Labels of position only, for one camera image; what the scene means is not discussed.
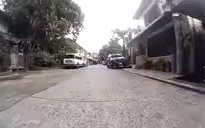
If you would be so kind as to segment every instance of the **street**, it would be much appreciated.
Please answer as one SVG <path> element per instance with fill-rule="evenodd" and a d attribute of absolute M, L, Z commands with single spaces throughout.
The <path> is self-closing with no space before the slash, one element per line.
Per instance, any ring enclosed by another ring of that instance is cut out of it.
<path fill-rule="evenodd" d="M 0 128 L 205 128 L 203 94 L 102 65 L 43 74 L 0 82 Z"/>

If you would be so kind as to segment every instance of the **sky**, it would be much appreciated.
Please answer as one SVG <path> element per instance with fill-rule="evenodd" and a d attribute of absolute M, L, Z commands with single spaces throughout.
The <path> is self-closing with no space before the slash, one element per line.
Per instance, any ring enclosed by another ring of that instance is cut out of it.
<path fill-rule="evenodd" d="M 141 0 L 74 0 L 85 14 L 84 30 L 77 43 L 88 52 L 99 52 L 112 37 L 111 31 L 143 25 L 133 20 Z"/>

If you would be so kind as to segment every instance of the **parked car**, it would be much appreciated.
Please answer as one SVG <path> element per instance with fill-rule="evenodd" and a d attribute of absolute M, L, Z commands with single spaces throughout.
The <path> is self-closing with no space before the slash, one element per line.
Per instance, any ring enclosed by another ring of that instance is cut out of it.
<path fill-rule="evenodd" d="M 107 59 L 108 68 L 123 68 L 125 66 L 125 58 L 120 54 L 110 54 Z"/>
<path fill-rule="evenodd" d="M 69 54 L 66 55 L 65 58 L 63 59 L 63 68 L 75 67 L 78 69 L 83 66 L 84 66 L 84 61 L 79 56 Z"/>

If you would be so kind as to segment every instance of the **curb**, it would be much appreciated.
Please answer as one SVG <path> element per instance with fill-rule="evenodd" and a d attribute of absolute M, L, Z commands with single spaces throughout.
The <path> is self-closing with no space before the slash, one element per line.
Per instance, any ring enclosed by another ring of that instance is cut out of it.
<path fill-rule="evenodd" d="M 176 82 L 174 80 L 169 80 L 169 79 L 162 79 L 162 78 L 158 78 L 158 77 L 154 77 L 154 76 L 147 76 L 147 75 L 143 75 L 143 74 L 140 74 L 140 73 L 137 73 L 137 72 L 134 72 L 134 71 L 129 71 L 129 70 L 126 70 L 126 69 L 124 69 L 124 70 L 128 71 L 132 74 L 138 75 L 138 76 L 146 77 L 146 78 L 149 78 L 149 79 L 153 79 L 153 80 L 157 80 L 157 81 L 160 81 L 160 82 L 171 84 L 171 85 L 174 85 L 174 86 L 177 86 L 177 87 L 181 87 L 181 88 L 184 88 L 184 89 L 187 89 L 187 90 L 191 90 L 191 91 L 195 91 L 195 92 L 198 92 L 198 93 L 201 93 L 201 94 L 205 94 L 205 88 L 203 88 L 203 87 L 197 87 L 197 86 L 193 86 L 191 84 Z"/>
<path fill-rule="evenodd" d="M 7 75 L 7 76 L 0 76 L 0 81 L 7 81 L 7 80 L 16 80 L 22 78 L 22 75 L 14 74 L 14 75 Z"/>

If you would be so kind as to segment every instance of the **balcony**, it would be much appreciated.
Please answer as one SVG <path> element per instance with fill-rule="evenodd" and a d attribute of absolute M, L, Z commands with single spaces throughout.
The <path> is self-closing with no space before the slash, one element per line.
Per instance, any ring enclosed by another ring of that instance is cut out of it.
<path fill-rule="evenodd" d="M 0 36 L 3 36 L 6 40 L 10 40 L 13 42 L 18 42 L 18 39 L 8 33 L 0 32 Z"/>

